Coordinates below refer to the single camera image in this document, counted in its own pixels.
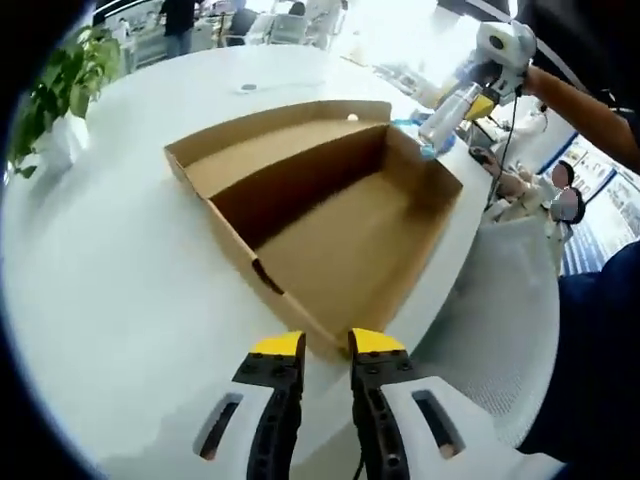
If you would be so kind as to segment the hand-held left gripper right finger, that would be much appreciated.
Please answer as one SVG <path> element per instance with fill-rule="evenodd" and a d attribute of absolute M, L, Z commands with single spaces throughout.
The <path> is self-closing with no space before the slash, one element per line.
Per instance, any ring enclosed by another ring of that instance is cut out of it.
<path fill-rule="evenodd" d="M 491 417 L 439 377 L 425 377 L 405 347 L 354 328 L 353 422 L 370 479 L 497 479 L 500 444 Z"/>

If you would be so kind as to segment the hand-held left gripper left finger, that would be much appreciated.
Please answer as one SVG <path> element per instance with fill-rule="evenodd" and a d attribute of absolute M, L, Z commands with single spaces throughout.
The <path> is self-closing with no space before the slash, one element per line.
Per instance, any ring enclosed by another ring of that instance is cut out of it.
<path fill-rule="evenodd" d="M 192 414 L 187 479 L 288 479 L 302 418 L 306 335 L 256 343 Z"/>

